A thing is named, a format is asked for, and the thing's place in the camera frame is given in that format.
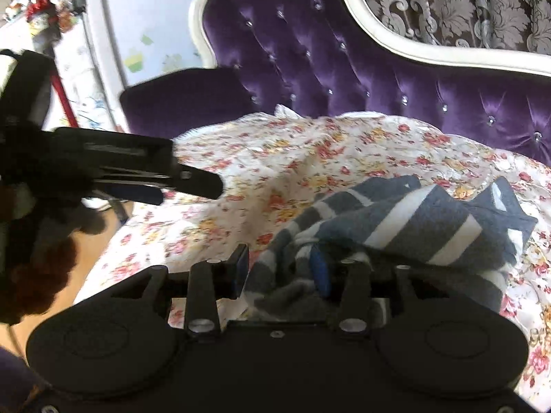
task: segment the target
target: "red object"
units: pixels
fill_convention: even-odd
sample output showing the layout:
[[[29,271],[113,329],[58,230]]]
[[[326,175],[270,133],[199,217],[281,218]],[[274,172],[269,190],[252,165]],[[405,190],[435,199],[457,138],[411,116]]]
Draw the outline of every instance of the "red object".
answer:
[[[52,85],[53,89],[57,93],[57,96],[60,98],[61,106],[63,107],[67,120],[69,121],[69,125],[71,127],[78,127],[78,122],[76,122],[76,118],[74,117],[73,109],[71,108],[71,104],[67,98],[67,93],[65,93],[65,89],[61,83],[61,78],[56,71],[52,73]]]
[[[52,5],[50,0],[38,0],[36,3],[29,3],[27,6],[27,21],[29,21],[35,13],[48,9],[50,5]]]

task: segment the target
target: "white wall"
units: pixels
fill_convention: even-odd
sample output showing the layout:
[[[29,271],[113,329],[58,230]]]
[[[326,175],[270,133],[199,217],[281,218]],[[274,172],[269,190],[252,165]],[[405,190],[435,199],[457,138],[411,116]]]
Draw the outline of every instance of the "white wall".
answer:
[[[188,33],[191,0],[106,0],[125,86],[201,62]]]

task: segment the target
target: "floral bedsheet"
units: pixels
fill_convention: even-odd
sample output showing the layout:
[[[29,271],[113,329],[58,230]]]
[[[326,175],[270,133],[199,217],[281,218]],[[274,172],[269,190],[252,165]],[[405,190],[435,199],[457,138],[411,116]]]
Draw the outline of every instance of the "floral bedsheet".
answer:
[[[255,256],[316,194],[338,191],[371,176],[416,174],[458,199],[468,199],[498,176],[511,183],[525,212],[538,218],[527,250],[509,278],[501,314],[530,342],[517,387],[539,410],[551,407],[551,169],[511,152],[421,121],[377,113],[292,119],[263,114],[191,132],[175,141],[179,160],[222,175],[216,201],[169,191],[159,206],[138,204],[90,272],[76,302],[155,264],[171,272],[203,259],[227,258],[236,244]],[[219,303],[222,320],[242,303]],[[170,323],[183,325],[184,300]]]

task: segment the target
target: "purple fabric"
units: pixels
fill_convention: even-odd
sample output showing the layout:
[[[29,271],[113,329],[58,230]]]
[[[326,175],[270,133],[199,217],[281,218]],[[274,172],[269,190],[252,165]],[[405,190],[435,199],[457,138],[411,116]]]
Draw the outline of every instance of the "purple fabric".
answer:
[[[1,411],[18,411],[38,383],[22,359],[0,346]]]
[[[251,102],[250,112],[282,103],[310,117],[374,110],[551,165],[549,78],[404,59],[376,44],[343,0],[209,0],[203,25],[220,68],[167,76],[177,77],[176,94],[151,91],[135,113],[123,104],[137,133],[154,120],[176,136],[187,124],[237,118]],[[149,110],[154,96],[162,101]]]
[[[126,89],[120,102],[132,133],[161,138],[255,111],[232,68],[176,71]]]

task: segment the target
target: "wooden floor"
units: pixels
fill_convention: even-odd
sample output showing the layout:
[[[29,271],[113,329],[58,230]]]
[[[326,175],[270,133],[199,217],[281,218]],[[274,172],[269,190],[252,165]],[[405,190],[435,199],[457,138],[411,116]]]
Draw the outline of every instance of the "wooden floor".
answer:
[[[127,212],[132,212],[130,203],[125,205],[125,207]],[[21,323],[13,327],[17,341],[20,343],[23,352],[27,346],[27,339],[34,328],[36,328],[46,318],[67,309],[73,304],[76,294],[78,294],[82,284],[84,284],[84,280],[86,279],[88,273],[109,243],[109,240],[111,240],[113,234],[115,234],[119,228],[119,222],[113,210],[109,209],[105,211],[104,216],[107,227],[103,233],[97,236],[75,233],[74,238],[79,252],[76,266],[71,273],[68,286],[57,295],[51,309],[43,315],[25,317]],[[17,353],[8,336],[7,328],[3,324],[0,324],[0,346],[5,347],[13,353]]]

